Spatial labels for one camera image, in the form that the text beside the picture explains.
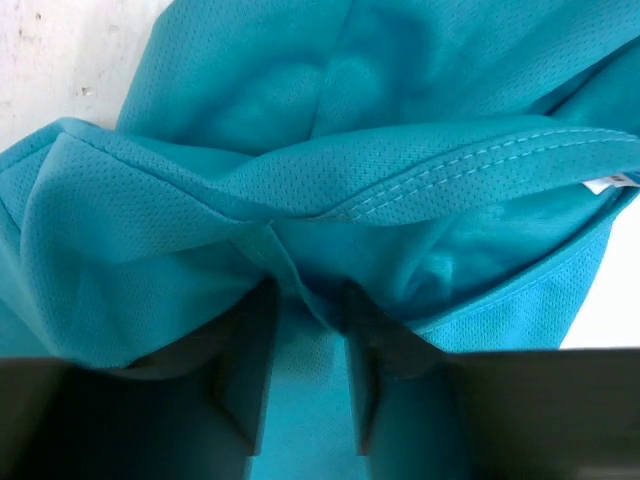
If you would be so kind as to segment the teal t shirt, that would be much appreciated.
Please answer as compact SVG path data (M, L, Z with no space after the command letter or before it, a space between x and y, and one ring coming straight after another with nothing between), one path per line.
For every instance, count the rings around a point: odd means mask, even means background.
M175 1L117 125L1 155L1 363L122 369L275 280L243 479L375 479L341 298L556 351L636 197L635 1Z

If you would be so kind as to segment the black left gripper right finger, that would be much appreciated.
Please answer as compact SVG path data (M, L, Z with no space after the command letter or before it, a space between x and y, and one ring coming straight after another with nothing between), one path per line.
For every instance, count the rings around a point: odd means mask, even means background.
M356 284L341 298L375 479L635 479L635 349L449 353Z

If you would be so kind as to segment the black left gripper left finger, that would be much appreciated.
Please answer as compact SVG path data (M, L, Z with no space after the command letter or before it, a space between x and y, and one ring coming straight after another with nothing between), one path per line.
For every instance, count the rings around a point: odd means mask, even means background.
M279 316L267 278L122 369L1 363L5 479L243 479L259 453Z

